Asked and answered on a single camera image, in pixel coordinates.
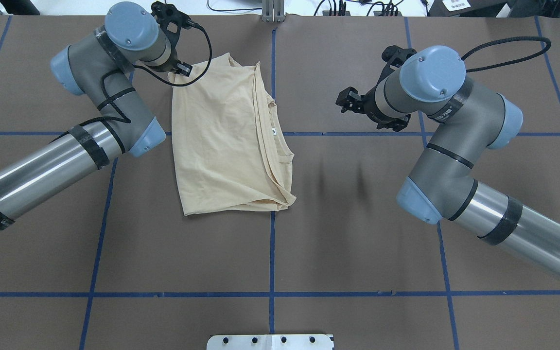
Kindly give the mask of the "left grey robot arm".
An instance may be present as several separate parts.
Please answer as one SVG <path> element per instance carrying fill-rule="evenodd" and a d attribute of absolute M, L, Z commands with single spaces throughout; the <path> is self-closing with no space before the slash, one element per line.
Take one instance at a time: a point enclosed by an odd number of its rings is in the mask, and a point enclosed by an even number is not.
<path fill-rule="evenodd" d="M 193 68 L 178 58 L 177 44 L 181 32 L 193 28 L 200 25 L 173 4 L 157 1 L 147 10 L 118 2 L 92 33 L 52 58 L 56 80 L 88 97 L 96 115 L 0 170 L 0 231 L 120 155 L 140 157 L 165 141 L 130 77 L 137 69 L 189 76 Z"/>

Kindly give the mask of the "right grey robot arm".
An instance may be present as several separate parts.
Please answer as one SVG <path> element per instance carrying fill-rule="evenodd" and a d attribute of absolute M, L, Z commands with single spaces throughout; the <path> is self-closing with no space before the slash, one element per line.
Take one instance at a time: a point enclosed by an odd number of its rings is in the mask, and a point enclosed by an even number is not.
<path fill-rule="evenodd" d="M 412 113 L 438 123 L 433 137 L 404 180 L 396 201 L 429 224 L 454 222 L 487 245 L 497 246 L 560 279 L 560 224 L 471 177 L 486 149 L 516 137 L 523 113 L 467 75 L 465 62 L 447 46 L 422 51 L 387 47 L 386 66 L 365 94 L 338 94 L 342 112 L 353 111 L 377 128 L 402 131 Z"/>

